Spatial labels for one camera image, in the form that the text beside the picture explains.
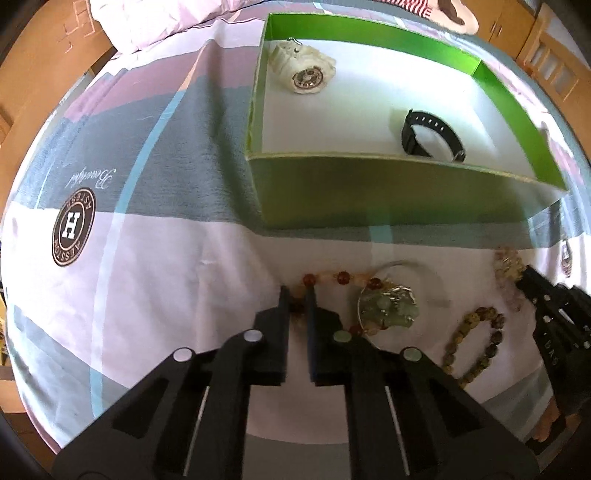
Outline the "person right hand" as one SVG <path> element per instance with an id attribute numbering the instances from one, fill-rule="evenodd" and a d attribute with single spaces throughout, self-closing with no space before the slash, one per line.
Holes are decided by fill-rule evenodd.
<path id="1" fill-rule="evenodd" d="M 536 428 L 534 429 L 534 433 L 532 438 L 538 442 L 545 442 L 551 433 L 551 428 L 553 424 L 561 417 L 561 412 L 558 408 L 557 402 L 555 397 L 550 399 L 550 402 L 544 411 L 543 415 L 541 416 Z M 581 415 L 579 413 L 575 413 L 565 417 L 566 427 L 574 431 L 578 428 L 579 424 L 581 423 Z"/>

